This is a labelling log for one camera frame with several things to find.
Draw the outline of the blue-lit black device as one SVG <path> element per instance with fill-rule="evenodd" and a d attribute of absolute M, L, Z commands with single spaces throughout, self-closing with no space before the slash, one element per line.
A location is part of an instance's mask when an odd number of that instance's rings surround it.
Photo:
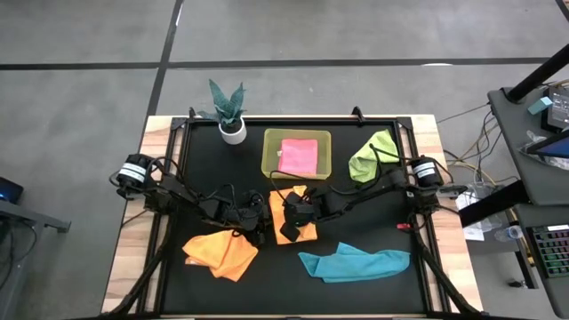
<path fill-rule="evenodd" d="M 6 178 L 0 177 L 0 201 L 18 204 L 24 188 Z"/>

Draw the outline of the teal microfiber towel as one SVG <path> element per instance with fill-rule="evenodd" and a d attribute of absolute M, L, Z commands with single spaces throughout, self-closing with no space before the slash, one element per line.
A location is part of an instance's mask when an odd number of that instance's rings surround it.
<path fill-rule="evenodd" d="M 398 250 L 364 252 L 354 246 L 338 243 L 336 252 L 327 256 L 300 252 L 301 263 L 309 276 L 326 284 L 376 280 L 395 276 L 411 263 L 411 254 Z"/>

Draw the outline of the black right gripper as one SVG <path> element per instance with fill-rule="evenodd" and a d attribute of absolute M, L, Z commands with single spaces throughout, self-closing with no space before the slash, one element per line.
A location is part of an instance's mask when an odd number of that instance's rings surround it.
<path fill-rule="evenodd" d="M 284 199 L 284 221 L 280 233 L 289 241 L 296 242 L 301 235 L 297 227 L 317 222 L 325 217 L 325 195 L 315 188 L 302 195 L 290 192 Z"/>

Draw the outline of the orange microfiber towel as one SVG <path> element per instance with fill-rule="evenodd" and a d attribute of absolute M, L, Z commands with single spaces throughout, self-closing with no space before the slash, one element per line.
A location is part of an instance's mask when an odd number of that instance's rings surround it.
<path fill-rule="evenodd" d="M 194 236 L 182 250 L 187 255 L 187 265 L 208 267 L 215 278 L 224 277 L 233 282 L 242 277 L 259 252 L 233 230 Z"/>
<path fill-rule="evenodd" d="M 281 189 L 280 194 L 287 197 L 291 192 L 302 196 L 306 191 L 307 187 L 305 185 L 293 186 L 288 189 Z M 276 236 L 276 243 L 279 245 L 291 244 L 292 241 L 288 240 L 281 232 L 281 227 L 285 224 L 285 208 L 284 200 L 276 191 L 271 191 L 269 194 L 269 206 L 273 220 L 273 228 Z M 298 242 L 316 241 L 317 240 L 317 227 L 314 223 L 309 223 L 304 227 L 299 228 L 300 234 L 295 240 Z"/>

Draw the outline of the black blue-screen monitor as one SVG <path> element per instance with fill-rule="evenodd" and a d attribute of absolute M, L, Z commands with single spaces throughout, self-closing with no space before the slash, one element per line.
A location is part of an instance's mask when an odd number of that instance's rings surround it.
<path fill-rule="evenodd" d="M 569 159 L 569 131 L 560 132 L 526 149 L 531 155 Z"/>

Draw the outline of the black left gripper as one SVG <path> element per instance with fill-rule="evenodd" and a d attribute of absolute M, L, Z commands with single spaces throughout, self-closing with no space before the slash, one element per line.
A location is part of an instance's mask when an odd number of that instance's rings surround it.
<path fill-rule="evenodd" d="M 254 247 L 266 242 L 265 228 L 272 223 L 265 197 L 256 190 L 243 193 L 241 202 L 229 209 L 230 224 L 248 232 L 248 242 Z"/>

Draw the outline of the grey keyboard desk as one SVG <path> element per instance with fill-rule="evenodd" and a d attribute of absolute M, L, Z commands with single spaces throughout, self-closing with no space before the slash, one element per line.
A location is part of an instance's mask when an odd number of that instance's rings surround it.
<path fill-rule="evenodd" d="M 532 227 L 569 224 L 569 206 L 518 204 L 514 211 L 525 233 L 534 264 L 554 313 L 562 319 L 569 319 L 569 277 L 546 277 L 544 268 L 537 261 L 537 249 L 532 244 L 528 232 L 528 228 Z"/>

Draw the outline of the grey side desk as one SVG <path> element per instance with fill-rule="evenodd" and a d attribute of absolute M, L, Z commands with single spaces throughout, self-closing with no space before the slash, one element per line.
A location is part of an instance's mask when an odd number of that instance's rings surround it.
<path fill-rule="evenodd" d="M 530 142 L 528 132 L 543 137 L 551 135 L 542 130 L 541 118 L 527 111 L 528 106 L 541 96 L 542 91 L 534 90 L 516 104 L 510 102 L 502 90 L 487 93 L 519 175 L 519 180 L 502 188 L 498 195 L 505 196 L 512 204 L 569 205 L 569 171 L 544 164 L 520 152 L 520 148 Z"/>

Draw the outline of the black desk foot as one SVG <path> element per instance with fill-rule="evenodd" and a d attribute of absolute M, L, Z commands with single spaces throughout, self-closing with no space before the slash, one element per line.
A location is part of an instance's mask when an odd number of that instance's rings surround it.
<path fill-rule="evenodd" d="M 461 225 L 468 227 L 497 212 L 508 210 L 516 204 L 529 203 L 531 201 L 526 193 L 524 182 L 518 180 L 504 188 L 500 188 L 482 200 L 460 209 Z"/>

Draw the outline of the green snake plant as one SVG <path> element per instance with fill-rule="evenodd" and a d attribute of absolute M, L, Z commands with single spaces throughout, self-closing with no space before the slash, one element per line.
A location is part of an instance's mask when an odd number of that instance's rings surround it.
<path fill-rule="evenodd" d="M 212 79 L 209 80 L 209 87 L 215 111 L 197 111 L 196 113 L 204 119 L 220 124 L 223 130 L 236 129 L 240 126 L 242 114 L 244 113 L 245 88 L 243 84 L 240 84 L 229 98 L 226 97 L 221 88 Z"/>

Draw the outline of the white paper sheet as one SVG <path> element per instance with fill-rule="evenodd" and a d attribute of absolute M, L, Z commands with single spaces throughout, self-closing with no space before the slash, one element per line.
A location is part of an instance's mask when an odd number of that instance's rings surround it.
<path fill-rule="evenodd" d="M 477 200 L 478 198 L 474 191 L 466 191 L 460 194 L 456 198 L 455 204 L 457 209 L 461 210 L 471 204 L 474 204 Z M 484 241 L 485 240 L 484 232 L 485 232 L 485 225 L 481 221 L 463 228 L 465 239 L 471 241 L 479 241 L 479 242 Z"/>

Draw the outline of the backlit keyboard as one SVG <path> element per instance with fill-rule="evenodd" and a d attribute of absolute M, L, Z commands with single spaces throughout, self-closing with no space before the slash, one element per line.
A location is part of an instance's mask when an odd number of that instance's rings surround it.
<path fill-rule="evenodd" d="M 569 277 L 569 224 L 528 228 L 548 278 Z"/>

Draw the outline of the pink microfiber towel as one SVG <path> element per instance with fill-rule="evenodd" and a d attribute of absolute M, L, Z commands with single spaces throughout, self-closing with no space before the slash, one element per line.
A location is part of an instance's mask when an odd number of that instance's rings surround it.
<path fill-rule="evenodd" d="M 283 139 L 278 170 L 293 174 L 316 174 L 317 140 Z"/>

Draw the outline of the small teal box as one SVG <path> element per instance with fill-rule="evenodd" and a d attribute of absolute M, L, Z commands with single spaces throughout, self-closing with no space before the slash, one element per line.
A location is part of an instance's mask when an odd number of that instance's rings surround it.
<path fill-rule="evenodd" d="M 528 107 L 527 111 L 534 116 L 540 114 L 552 105 L 553 102 L 549 97 L 542 97 L 536 100 L 530 107 Z"/>

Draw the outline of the green microfiber towel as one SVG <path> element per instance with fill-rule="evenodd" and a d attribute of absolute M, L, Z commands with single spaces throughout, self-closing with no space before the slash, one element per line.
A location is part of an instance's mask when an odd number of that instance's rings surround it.
<path fill-rule="evenodd" d="M 353 181 L 366 183 L 375 178 L 379 163 L 398 161 L 397 145 L 389 130 L 379 131 L 349 159 L 349 175 Z"/>

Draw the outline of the grey desk with legs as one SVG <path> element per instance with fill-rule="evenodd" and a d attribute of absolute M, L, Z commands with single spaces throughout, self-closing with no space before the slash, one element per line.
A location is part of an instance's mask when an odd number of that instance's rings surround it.
<path fill-rule="evenodd" d="M 0 320 L 14 315 L 44 229 L 67 233 L 70 225 L 70 221 L 0 200 Z"/>

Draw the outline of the clear plastic bottle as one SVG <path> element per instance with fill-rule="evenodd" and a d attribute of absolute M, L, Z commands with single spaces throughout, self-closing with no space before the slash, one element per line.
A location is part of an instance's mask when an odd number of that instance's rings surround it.
<path fill-rule="evenodd" d="M 504 229 L 497 230 L 494 237 L 499 242 L 516 241 L 524 236 L 523 229 L 518 225 L 509 226 Z"/>

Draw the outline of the black pole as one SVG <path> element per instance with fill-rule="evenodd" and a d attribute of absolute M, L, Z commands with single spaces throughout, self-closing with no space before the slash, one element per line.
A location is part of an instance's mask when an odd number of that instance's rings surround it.
<path fill-rule="evenodd" d="M 505 93 L 506 98 L 510 102 L 518 103 L 528 93 L 555 75 L 556 72 L 565 67 L 567 64 L 569 64 L 569 44 L 566 44 L 561 50 L 559 50 L 551 58 L 541 64 L 519 84 L 517 84 L 511 90 L 507 91 Z"/>

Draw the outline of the yellow translucent plastic bin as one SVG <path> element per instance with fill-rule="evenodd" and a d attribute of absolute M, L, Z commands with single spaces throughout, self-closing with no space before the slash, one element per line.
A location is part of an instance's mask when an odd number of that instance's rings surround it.
<path fill-rule="evenodd" d="M 317 140 L 316 174 L 293 174 L 278 170 L 283 139 Z M 332 135 L 328 131 L 269 128 L 264 133 L 261 171 L 273 179 L 326 180 L 332 173 Z"/>

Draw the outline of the black flat device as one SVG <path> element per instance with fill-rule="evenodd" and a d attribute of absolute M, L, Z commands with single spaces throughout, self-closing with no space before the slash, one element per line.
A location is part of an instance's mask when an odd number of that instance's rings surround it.
<path fill-rule="evenodd" d="M 562 132 L 569 128 L 569 90 L 563 87 L 549 87 L 544 97 L 552 105 L 541 113 L 541 128 L 548 132 Z"/>

